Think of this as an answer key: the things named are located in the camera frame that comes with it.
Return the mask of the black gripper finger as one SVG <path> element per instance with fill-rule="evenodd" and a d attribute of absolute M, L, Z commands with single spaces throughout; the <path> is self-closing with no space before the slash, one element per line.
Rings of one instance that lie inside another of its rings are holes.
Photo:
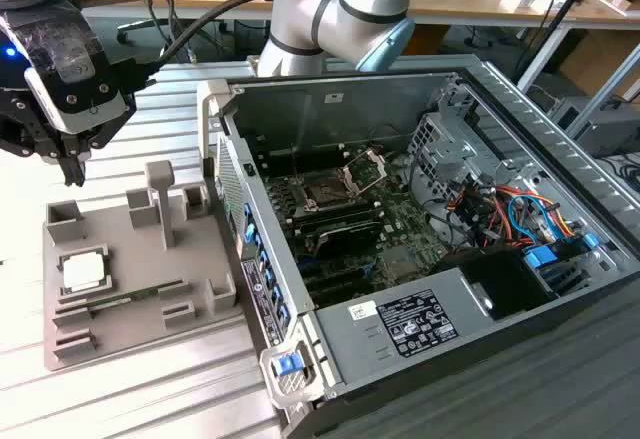
<path fill-rule="evenodd" d="M 37 154 L 52 159 L 61 168 L 65 185 L 76 183 L 76 158 L 67 152 L 62 134 L 48 124 L 30 92 L 1 90 L 1 149 L 23 158 Z"/>
<path fill-rule="evenodd" d="M 77 155 L 79 171 L 73 179 L 74 185 L 82 186 L 85 181 L 85 160 L 81 160 L 80 156 L 93 149 L 103 149 L 136 112 L 137 107 L 134 101 L 126 101 L 125 105 L 125 112 L 121 116 L 78 135 L 80 145 L 80 152 Z"/>

